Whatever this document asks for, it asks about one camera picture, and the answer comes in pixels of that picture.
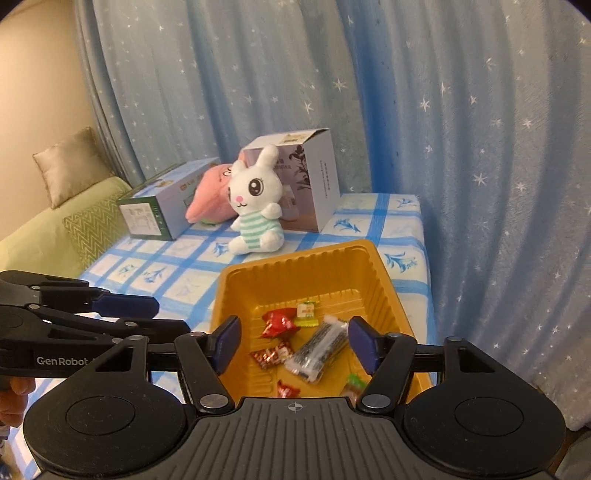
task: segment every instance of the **box lid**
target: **box lid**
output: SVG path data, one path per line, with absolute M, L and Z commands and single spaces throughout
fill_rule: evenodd
M 296 132 L 283 132 L 279 134 L 263 135 L 250 142 L 245 150 L 253 148 L 264 148 L 269 144 L 277 145 L 300 145 L 306 143 L 313 136 L 326 132 L 328 128 L 316 128 L 314 130 L 299 130 Z

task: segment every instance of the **beige pillow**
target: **beige pillow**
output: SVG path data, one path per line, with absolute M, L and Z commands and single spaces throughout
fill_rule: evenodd
M 43 175 L 53 209 L 113 176 L 100 156 L 89 127 L 33 155 L 33 158 Z

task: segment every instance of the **human hand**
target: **human hand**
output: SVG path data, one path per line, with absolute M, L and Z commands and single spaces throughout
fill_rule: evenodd
M 11 377 L 11 390 L 0 391 L 0 421 L 11 427 L 22 423 L 29 393 L 35 390 L 34 378 Z

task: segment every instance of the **white stuffed bunny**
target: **white stuffed bunny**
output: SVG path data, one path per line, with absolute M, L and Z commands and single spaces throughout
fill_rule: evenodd
M 283 185 L 273 171 L 278 158 L 278 148 L 267 145 L 252 167 L 241 161 L 232 165 L 228 199 L 238 214 L 232 229 L 240 232 L 228 244 L 234 255 L 274 252 L 283 245 L 283 228 L 278 221 Z

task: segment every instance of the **cardboard box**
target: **cardboard box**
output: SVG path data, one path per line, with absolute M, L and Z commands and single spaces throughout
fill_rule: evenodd
M 175 240 L 190 223 L 185 212 L 203 174 L 218 158 L 173 165 L 122 196 L 117 204 L 132 238 Z
M 259 137 L 244 148 L 246 164 L 254 165 L 269 144 L 279 148 L 275 172 L 284 186 L 281 226 L 285 230 L 321 231 L 340 203 L 330 130 L 319 128 Z

